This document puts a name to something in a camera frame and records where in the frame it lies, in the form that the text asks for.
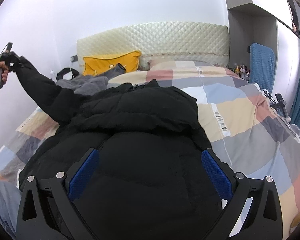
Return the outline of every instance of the black puffer jacket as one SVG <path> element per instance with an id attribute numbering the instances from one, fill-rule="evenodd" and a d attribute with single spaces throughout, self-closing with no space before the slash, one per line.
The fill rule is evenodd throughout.
<path id="1" fill-rule="evenodd" d="M 23 61 L 22 86 L 60 128 L 21 172 L 21 189 L 28 176 L 51 178 L 96 148 L 99 168 L 74 204 L 100 239 L 204 236 L 221 201 L 201 166 L 201 152 L 211 144 L 194 98 L 156 81 L 83 97 Z"/>

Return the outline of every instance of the headboard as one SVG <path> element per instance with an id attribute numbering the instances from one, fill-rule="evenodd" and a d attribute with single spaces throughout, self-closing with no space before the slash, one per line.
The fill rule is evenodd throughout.
<path id="1" fill-rule="evenodd" d="M 80 67 L 84 56 L 140 50 L 139 69 L 151 59 L 198 60 L 228 67 L 227 26 L 200 22 L 153 22 L 120 27 L 77 41 Z"/>

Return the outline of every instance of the bed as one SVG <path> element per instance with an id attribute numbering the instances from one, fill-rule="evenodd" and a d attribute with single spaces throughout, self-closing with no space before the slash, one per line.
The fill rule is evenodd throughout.
<path id="1" fill-rule="evenodd" d="M 249 178 L 266 175 L 276 183 L 283 218 L 283 239 L 300 221 L 300 137 L 269 107 L 258 84 L 249 84 L 226 68 L 229 36 L 226 26 L 161 22 L 122 27 L 77 42 L 79 64 L 88 55 L 139 49 L 139 69 L 111 79 L 109 87 L 125 82 L 175 86 L 197 99 L 198 120 L 216 155 Z M 169 61 L 171 68 L 151 70 L 149 60 Z M 175 62 L 182 60 L 182 67 Z M 18 174 L 58 124 L 37 108 L 0 149 L 0 179 L 18 185 Z M 247 215 L 248 199 L 233 233 Z"/>

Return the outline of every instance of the blue gripper pad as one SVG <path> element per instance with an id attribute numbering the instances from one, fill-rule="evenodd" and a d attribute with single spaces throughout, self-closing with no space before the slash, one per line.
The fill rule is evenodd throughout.
<path id="1" fill-rule="evenodd" d="M 99 165 L 99 151 L 93 150 L 69 183 L 68 197 L 71 202 L 78 199 Z"/>
<path id="2" fill-rule="evenodd" d="M 201 163 L 220 198 L 229 201 L 233 196 L 231 182 L 207 150 L 201 154 Z"/>

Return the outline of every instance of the jacket sleeve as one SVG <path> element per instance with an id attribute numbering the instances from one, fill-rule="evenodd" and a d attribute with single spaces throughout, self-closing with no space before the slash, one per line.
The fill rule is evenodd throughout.
<path id="1" fill-rule="evenodd" d="M 20 61 L 22 67 L 15 70 L 26 93 L 60 126 L 67 125 L 88 97 L 56 85 L 24 57 Z"/>

